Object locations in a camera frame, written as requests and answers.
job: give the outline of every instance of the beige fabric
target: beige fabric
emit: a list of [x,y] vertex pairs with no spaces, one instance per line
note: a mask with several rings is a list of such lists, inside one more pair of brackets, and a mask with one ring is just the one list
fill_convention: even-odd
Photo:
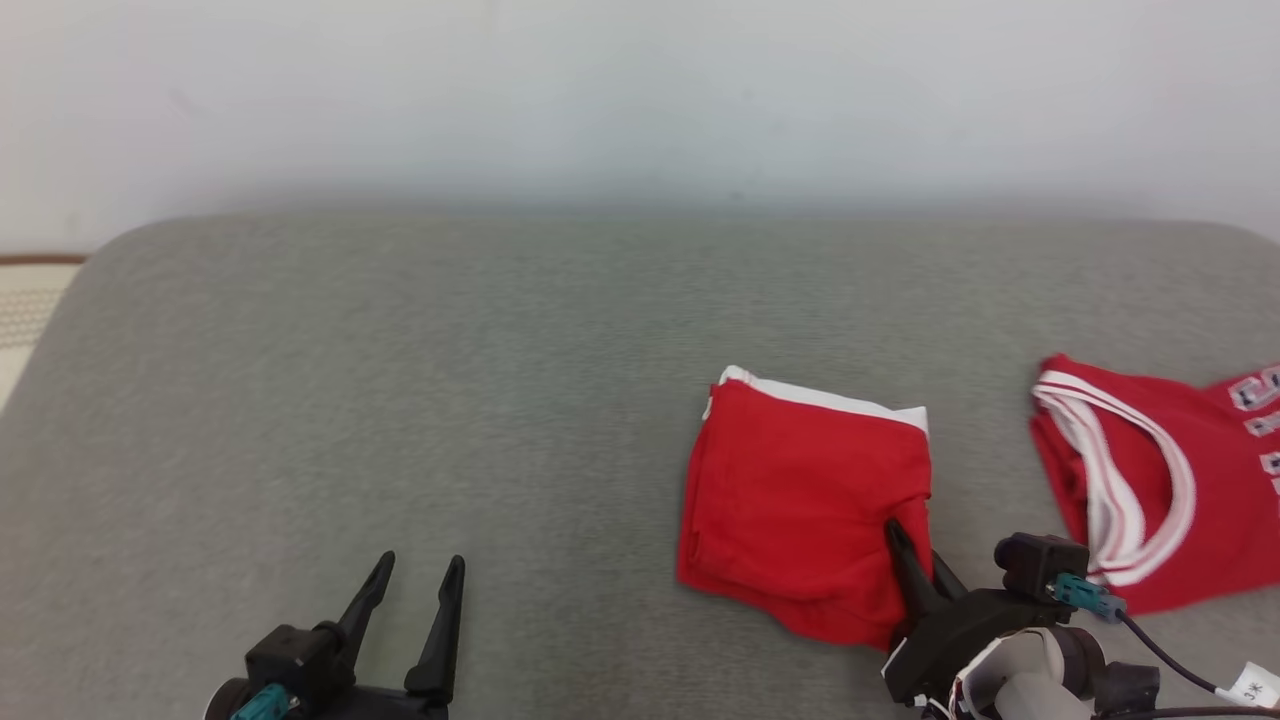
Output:
[[0,410],[79,265],[0,265]]

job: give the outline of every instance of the red shorts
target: red shorts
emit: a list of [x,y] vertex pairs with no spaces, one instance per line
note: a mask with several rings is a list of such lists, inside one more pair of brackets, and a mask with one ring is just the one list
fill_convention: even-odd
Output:
[[897,518],[932,574],[923,407],[888,410],[731,365],[689,462],[676,577],[814,639],[887,650],[905,615]]

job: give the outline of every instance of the printed number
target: printed number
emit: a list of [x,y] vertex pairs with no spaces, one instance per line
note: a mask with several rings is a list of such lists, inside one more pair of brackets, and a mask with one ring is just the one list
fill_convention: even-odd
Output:
[[1280,413],[1272,413],[1261,418],[1249,418],[1244,421],[1244,428],[1254,437],[1268,436],[1280,430]]
[[1271,475],[1271,487],[1280,495],[1280,452],[1263,452],[1258,456],[1262,469]]
[[1280,398],[1280,368],[1267,368],[1257,375],[1249,375],[1228,392],[1231,393],[1231,402],[1240,410],[1266,407]]

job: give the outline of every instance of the teal connector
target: teal connector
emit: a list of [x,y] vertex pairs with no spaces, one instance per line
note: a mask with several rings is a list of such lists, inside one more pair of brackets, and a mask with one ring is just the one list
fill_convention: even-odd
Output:
[[1053,597],[1071,607],[1088,610],[1111,624],[1120,623],[1116,612],[1128,607],[1123,597],[1070,573],[1060,574],[1053,582]]
[[244,703],[232,720],[280,720],[289,712],[289,693],[284,687],[271,683],[253,700]]

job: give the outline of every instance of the white wall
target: white wall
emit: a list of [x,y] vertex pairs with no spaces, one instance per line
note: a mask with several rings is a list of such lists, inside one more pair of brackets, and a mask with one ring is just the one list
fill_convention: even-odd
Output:
[[1280,238],[1275,0],[4,0],[0,252],[282,201]]

